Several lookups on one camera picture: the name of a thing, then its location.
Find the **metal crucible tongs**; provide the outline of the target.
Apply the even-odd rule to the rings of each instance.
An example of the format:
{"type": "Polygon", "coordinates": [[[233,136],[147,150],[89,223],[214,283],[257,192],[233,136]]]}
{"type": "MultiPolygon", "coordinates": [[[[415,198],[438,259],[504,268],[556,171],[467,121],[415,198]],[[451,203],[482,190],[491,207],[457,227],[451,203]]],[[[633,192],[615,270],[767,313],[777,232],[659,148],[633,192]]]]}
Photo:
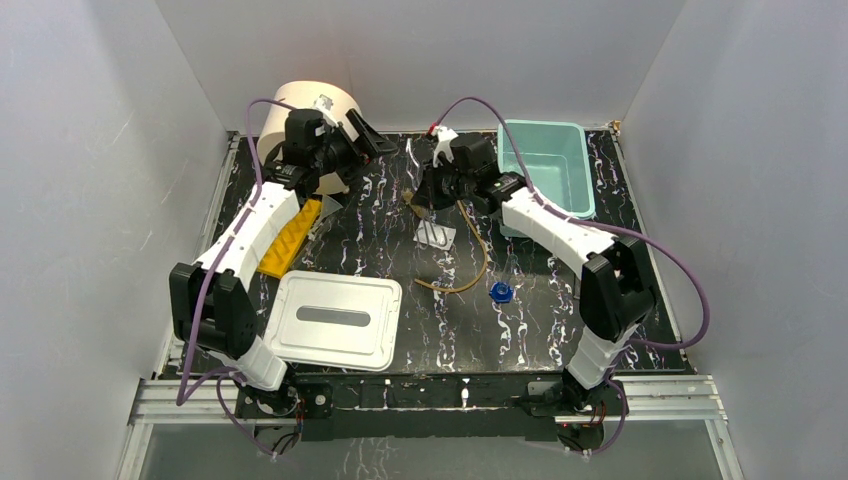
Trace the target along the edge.
{"type": "MultiPolygon", "coordinates": [[[[412,140],[411,138],[409,138],[409,139],[407,139],[407,140],[406,140],[406,143],[405,143],[405,153],[408,155],[409,160],[410,160],[410,161],[411,161],[411,163],[412,163],[412,166],[415,168],[415,171],[414,171],[414,173],[413,173],[413,175],[412,175],[412,184],[411,184],[411,187],[410,187],[410,188],[407,188],[407,189],[409,189],[409,190],[411,190],[411,191],[415,192],[415,191],[416,191],[416,189],[419,187],[419,185],[420,185],[421,181],[422,181],[422,173],[421,173],[422,166],[421,166],[420,162],[417,160],[416,155],[415,155],[415,153],[414,153],[413,140],[412,140]]],[[[413,214],[413,216],[414,216],[414,217],[417,219],[417,221],[418,221],[418,224],[417,224],[417,226],[415,227],[415,230],[416,230],[416,228],[418,227],[418,225],[419,225],[419,223],[420,223],[420,221],[421,221],[421,220],[428,220],[428,221],[431,221],[431,222],[434,222],[434,223],[435,223],[434,216],[433,216],[433,214],[432,214],[432,212],[431,212],[431,211],[429,211],[429,217],[428,217],[427,219],[419,219],[419,218],[417,218],[414,214],[413,214]]]]}

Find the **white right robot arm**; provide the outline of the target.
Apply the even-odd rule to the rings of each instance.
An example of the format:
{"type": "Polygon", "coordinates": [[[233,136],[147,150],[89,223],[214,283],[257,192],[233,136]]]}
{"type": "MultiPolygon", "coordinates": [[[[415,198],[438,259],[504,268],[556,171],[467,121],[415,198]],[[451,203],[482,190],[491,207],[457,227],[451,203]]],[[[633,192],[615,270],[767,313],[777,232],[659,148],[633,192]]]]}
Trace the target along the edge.
{"type": "Polygon", "coordinates": [[[646,243],[633,234],[586,226],[551,203],[526,167],[501,171],[493,145],[479,133],[436,126],[434,153],[411,202],[441,210],[468,201],[552,253],[576,274],[583,332],[563,372],[565,405],[590,413],[603,399],[619,354],[654,314],[658,285],[646,243]]]}

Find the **yellow test tube rack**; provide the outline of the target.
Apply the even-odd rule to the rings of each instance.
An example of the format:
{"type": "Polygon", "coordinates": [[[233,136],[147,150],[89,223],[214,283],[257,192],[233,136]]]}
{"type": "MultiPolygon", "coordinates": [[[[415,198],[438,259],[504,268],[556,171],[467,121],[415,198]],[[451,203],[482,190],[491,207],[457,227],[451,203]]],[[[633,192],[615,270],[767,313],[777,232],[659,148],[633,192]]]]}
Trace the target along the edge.
{"type": "Polygon", "coordinates": [[[291,268],[298,252],[322,211],[322,201],[309,199],[271,243],[259,263],[261,274],[281,279],[291,268]]]}

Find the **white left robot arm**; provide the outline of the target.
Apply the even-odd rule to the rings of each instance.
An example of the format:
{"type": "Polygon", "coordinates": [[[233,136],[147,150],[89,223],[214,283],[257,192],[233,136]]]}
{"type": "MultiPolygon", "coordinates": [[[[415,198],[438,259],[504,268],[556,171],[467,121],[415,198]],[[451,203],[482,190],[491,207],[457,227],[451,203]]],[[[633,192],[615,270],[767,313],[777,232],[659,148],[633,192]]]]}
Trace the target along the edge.
{"type": "Polygon", "coordinates": [[[257,145],[250,146],[255,184],[248,200],[208,250],[176,264],[168,277],[174,335],[188,346],[180,403],[193,391],[188,375],[196,350],[202,350],[261,390],[260,403],[271,414],[294,411],[299,391],[284,380],[285,361],[261,338],[250,283],[279,233],[317,192],[321,176],[336,173],[349,181],[371,161],[398,150],[354,108],[335,119],[319,107],[271,104],[286,113],[281,159],[265,167],[257,145]]]}

